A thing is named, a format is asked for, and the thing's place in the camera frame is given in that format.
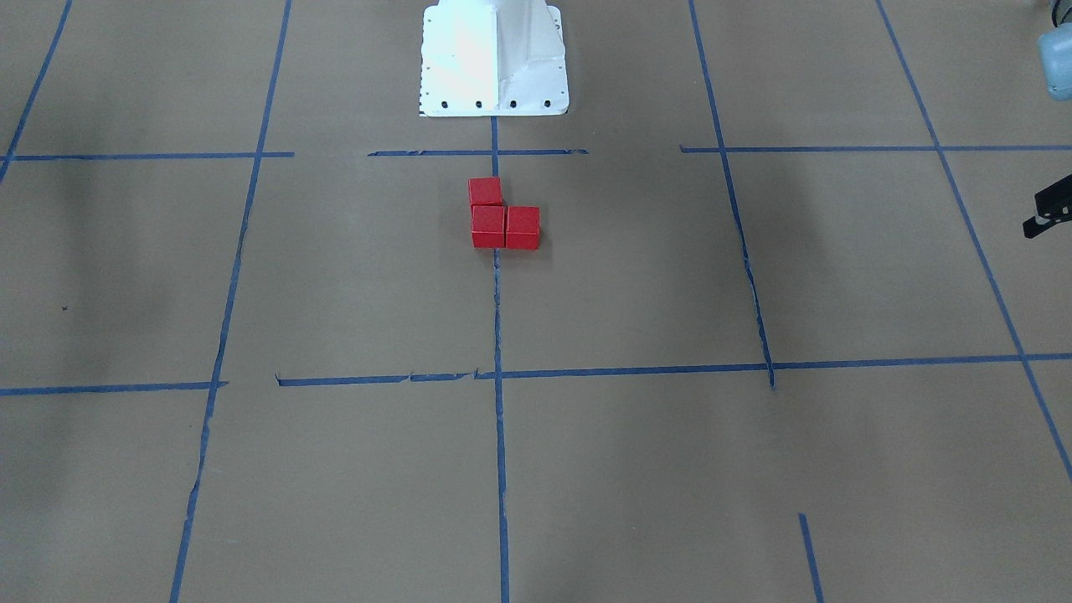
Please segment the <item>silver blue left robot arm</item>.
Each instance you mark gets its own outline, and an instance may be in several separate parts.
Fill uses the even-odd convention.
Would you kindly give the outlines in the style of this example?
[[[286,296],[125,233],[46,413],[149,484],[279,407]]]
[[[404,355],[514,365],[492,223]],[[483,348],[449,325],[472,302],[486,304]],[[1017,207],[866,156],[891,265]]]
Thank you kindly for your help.
[[[1071,99],[1071,24],[1060,17],[1053,31],[1038,39],[1041,64],[1049,98]],[[1023,222],[1023,236],[1034,238],[1071,220],[1071,176],[1049,183],[1034,194],[1034,216]]]

